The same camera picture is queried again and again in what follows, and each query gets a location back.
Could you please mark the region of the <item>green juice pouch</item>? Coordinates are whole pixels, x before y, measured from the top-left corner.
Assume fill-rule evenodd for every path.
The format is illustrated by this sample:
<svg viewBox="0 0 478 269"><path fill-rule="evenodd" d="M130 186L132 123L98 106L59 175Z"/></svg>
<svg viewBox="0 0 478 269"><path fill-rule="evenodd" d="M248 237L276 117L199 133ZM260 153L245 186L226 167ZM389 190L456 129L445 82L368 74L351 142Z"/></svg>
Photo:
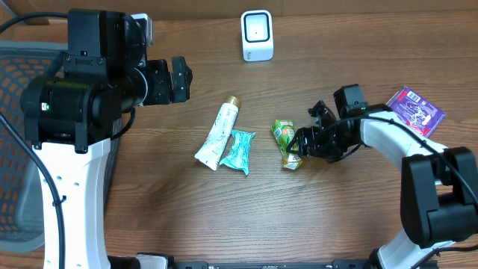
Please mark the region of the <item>green juice pouch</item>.
<svg viewBox="0 0 478 269"><path fill-rule="evenodd" d="M287 146L295 135L293 122L291 120L276 120L271 126L271 131L282 154L282 167L297 170L302 164L302 159L287 151Z"/></svg>

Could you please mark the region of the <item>teal snack wrapper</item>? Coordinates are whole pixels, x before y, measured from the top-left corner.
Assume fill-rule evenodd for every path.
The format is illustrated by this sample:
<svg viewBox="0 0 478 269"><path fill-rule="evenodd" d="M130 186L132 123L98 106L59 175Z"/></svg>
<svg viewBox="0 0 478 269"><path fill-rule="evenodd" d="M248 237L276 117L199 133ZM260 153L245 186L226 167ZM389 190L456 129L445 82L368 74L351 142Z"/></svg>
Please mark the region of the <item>teal snack wrapper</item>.
<svg viewBox="0 0 478 269"><path fill-rule="evenodd" d="M229 153L220 161L220 165L225 165L235 170L242 170L245 176L248 176L249 154L255 133L233 129L232 137L232 146Z"/></svg>

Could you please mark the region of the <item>white tube gold cap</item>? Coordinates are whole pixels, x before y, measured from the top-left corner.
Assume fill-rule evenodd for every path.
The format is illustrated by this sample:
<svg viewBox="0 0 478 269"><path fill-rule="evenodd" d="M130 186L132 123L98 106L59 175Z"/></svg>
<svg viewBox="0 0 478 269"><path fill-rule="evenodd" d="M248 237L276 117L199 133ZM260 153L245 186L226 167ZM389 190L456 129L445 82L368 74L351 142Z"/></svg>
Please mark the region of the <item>white tube gold cap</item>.
<svg viewBox="0 0 478 269"><path fill-rule="evenodd" d="M227 96L218 111L205 142L194 156L196 160L212 170L218 168L239 110L240 99L236 96Z"/></svg>

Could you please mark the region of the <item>purple pad package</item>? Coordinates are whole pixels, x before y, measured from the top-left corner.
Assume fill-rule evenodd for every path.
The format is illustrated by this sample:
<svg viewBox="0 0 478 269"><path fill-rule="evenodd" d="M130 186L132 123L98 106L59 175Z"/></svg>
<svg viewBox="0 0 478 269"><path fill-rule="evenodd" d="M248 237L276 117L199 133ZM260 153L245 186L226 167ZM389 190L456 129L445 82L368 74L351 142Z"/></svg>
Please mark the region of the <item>purple pad package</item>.
<svg viewBox="0 0 478 269"><path fill-rule="evenodd" d="M405 86L386 103L407 126L428 138L447 114L411 88Z"/></svg>

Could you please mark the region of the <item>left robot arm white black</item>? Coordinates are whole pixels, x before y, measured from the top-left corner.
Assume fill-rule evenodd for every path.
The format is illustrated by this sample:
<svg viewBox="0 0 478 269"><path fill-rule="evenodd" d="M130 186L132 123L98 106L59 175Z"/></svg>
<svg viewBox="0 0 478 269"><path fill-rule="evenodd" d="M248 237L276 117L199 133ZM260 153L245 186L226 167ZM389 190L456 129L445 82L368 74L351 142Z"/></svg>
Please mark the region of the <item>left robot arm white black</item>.
<svg viewBox="0 0 478 269"><path fill-rule="evenodd" d="M190 97L193 73L182 56L149 60L153 25L142 13L72 9L63 75L34 78L21 97L25 136L43 199L45 268L171 268L155 253L107 254L104 187L118 122L136 107Z"/></svg>

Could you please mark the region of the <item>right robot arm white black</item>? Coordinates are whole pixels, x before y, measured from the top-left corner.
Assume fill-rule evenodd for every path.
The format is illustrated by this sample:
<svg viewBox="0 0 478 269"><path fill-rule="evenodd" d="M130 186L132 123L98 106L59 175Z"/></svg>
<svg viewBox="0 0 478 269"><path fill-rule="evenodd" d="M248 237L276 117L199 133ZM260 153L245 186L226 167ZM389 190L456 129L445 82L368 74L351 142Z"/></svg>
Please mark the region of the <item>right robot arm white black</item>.
<svg viewBox="0 0 478 269"><path fill-rule="evenodd" d="M315 126L298 129L286 150L342 160L361 145L383 154L401 171L402 229L353 268L436 268L430 259L477 233L477 161L466 147L448 148L418 135L385 104L370 105L358 84L333 94L337 112L319 101L309 114Z"/></svg>

